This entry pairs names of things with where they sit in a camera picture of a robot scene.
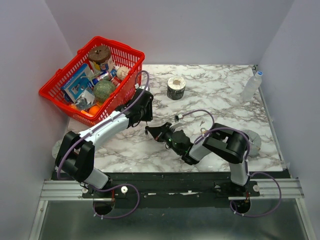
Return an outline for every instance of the can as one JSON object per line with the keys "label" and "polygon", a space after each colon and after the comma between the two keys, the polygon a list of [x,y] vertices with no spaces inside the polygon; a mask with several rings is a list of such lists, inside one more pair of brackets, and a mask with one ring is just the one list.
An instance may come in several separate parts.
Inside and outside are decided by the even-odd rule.
{"label": "can", "polygon": [[108,46],[101,45],[94,47],[90,50],[88,58],[93,62],[94,68],[98,71],[111,71],[114,68],[114,62]]}
{"label": "can", "polygon": [[179,100],[184,96],[186,80],[181,76],[172,76],[167,82],[166,95],[172,100]]}

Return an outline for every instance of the red plastic basket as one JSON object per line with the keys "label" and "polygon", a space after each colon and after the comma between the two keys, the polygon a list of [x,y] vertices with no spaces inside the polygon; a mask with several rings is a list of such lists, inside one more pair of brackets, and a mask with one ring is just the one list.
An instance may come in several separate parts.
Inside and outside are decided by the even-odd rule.
{"label": "red plastic basket", "polygon": [[[88,53],[91,49],[100,45],[106,45],[110,48],[112,59],[117,66],[126,66],[130,71],[116,90],[104,102],[100,110],[93,117],[90,117],[69,107],[69,103],[65,100],[64,93],[60,88],[83,63],[90,66]],[[142,62],[144,59],[145,54],[141,51],[132,49],[123,43],[96,36],[83,48],[78,50],[77,55],[63,69],[56,71],[54,76],[39,90],[39,94],[52,101],[69,117],[88,126],[92,126],[105,119],[117,106],[126,103],[133,97],[136,92],[135,78],[137,73],[142,70]],[[141,84],[141,75],[138,78],[138,83]]]}

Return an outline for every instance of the plastic bottle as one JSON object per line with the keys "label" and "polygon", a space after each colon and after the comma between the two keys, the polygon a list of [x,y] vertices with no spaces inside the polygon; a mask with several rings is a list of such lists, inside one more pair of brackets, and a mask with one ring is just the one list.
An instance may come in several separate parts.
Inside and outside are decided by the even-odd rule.
{"label": "plastic bottle", "polygon": [[240,98],[243,102],[248,102],[254,96],[255,92],[258,90],[259,86],[262,83],[262,75],[262,71],[257,71],[254,76],[249,78],[241,93]]}

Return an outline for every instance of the blue box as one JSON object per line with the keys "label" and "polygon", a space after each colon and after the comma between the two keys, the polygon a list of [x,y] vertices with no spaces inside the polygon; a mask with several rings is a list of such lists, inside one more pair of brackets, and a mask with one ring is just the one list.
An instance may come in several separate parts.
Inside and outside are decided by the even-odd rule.
{"label": "blue box", "polygon": [[75,103],[80,95],[89,85],[88,77],[92,76],[91,69],[88,64],[84,63],[73,74],[73,76],[61,87],[64,92],[64,98],[68,102]]}

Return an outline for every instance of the white marble countertop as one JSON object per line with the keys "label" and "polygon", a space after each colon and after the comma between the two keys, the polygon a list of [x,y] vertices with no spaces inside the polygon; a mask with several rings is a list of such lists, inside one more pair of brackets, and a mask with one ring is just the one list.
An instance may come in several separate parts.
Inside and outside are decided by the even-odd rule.
{"label": "white marble countertop", "polygon": [[[248,65],[143,65],[150,73],[150,91],[154,96],[153,121],[149,126],[174,122],[176,114],[206,109],[215,122],[238,130],[250,129],[261,136],[259,156],[249,157],[250,171],[282,171],[280,157],[269,126],[259,92],[251,102],[241,104],[239,95],[246,81],[253,75]],[[173,75],[186,80],[184,96],[180,100],[167,97],[167,81]],[[186,116],[183,130],[193,142],[209,129],[211,118],[204,112]],[[228,172],[226,161],[210,153],[197,165],[188,165],[164,143],[145,135],[145,122],[118,133],[103,147],[96,149],[94,166],[103,172]],[[80,132],[88,127],[70,119],[68,131]]]}

